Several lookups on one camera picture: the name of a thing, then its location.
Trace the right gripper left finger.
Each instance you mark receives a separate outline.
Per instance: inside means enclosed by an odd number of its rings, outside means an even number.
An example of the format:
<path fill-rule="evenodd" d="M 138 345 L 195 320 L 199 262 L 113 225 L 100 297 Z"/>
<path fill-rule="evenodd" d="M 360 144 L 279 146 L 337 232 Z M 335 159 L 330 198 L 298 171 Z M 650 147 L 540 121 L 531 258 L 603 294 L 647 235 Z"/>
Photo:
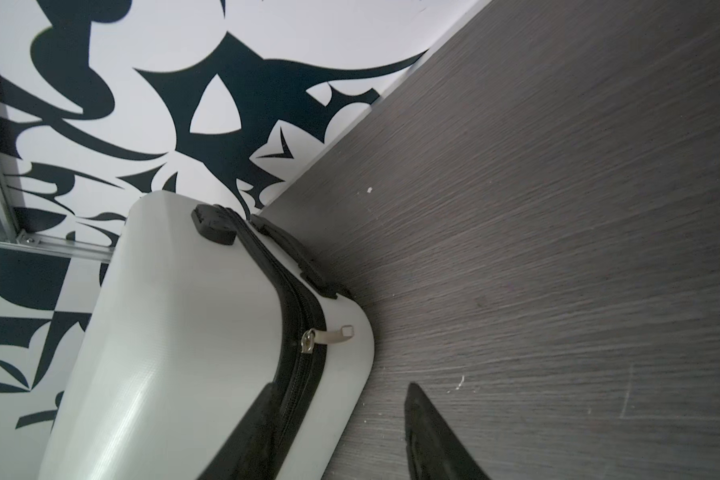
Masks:
<path fill-rule="evenodd" d="M 198 479 L 274 479 L 286 420 L 283 392 L 267 383 Z"/>

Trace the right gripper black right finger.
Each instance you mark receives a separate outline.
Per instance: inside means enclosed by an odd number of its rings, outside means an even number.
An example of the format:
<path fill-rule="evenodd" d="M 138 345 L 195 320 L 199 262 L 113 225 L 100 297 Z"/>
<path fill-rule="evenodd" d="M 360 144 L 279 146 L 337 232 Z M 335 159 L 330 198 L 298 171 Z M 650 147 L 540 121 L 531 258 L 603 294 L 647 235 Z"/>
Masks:
<path fill-rule="evenodd" d="M 408 385 L 404 413 L 411 479 L 490 479 L 417 383 Z"/>

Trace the black suitcase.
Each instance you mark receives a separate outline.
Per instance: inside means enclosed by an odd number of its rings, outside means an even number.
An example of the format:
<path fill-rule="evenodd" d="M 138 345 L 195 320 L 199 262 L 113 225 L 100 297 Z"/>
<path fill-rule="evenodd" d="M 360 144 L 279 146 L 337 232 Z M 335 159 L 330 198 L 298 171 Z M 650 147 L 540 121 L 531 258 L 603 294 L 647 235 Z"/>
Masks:
<path fill-rule="evenodd" d="M 373 360 L 368 317 L 289 234 L 151 193 L 126 219 L 40 477 L 198 479 L 274 382 L 274 479 L 319 479 Z"/>

